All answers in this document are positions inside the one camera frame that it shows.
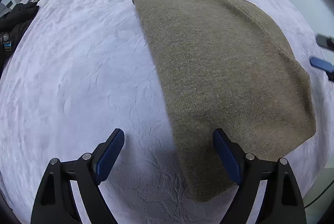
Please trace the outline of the olive brown knit sweater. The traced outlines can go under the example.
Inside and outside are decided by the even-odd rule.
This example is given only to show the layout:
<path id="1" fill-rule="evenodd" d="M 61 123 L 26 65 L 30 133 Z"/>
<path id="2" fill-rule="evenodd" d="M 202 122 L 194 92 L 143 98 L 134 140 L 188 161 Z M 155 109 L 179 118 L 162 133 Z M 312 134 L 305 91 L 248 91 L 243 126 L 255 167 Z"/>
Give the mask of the olive brown knit sweater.
<path id="1" fill-rule="evenodd" d="M 264 11 L 246 0 L 133 0 L 156 66 L 182 172 L 209 201 L 232 181 L 213 131 L 275 161 L 316 132 L 309 74 Z"/>

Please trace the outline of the lavender plush bed blanket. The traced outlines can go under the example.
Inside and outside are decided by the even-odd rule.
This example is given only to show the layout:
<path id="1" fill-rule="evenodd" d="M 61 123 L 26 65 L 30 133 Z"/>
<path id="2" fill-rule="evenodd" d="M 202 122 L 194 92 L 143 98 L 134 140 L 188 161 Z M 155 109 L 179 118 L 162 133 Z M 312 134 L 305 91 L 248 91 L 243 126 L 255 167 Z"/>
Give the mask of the lavender plush bed blanket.
<path id="1" fill-rule="evenodd" d="M 311 78 L 316 134 L 287 156 L 306 193 L 333 152 L 333 84 L 310 66 L 322 51 L 291 2 L 248 1 L 276 21 Z M 132 0 L 41 0 L 1 77 L 1 190 L 19 221 L 29 223 L 50 159 L 77 159 L 115 128 L 125 146 L 101 192 L 119 223 L 221 221 L 236 189 L 190 197 Z"/>

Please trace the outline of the black jacket pile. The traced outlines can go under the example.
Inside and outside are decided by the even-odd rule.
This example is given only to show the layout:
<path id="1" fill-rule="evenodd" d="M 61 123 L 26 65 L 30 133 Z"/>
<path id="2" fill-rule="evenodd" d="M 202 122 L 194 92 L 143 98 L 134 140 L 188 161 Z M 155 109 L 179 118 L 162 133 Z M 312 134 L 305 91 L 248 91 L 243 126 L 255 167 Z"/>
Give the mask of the black jacket pile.
<path id="1" fill-rule="evenodd" d="M 39 10 L 37 2 L 18 3 L 1 16 L 1 72 Z"/>

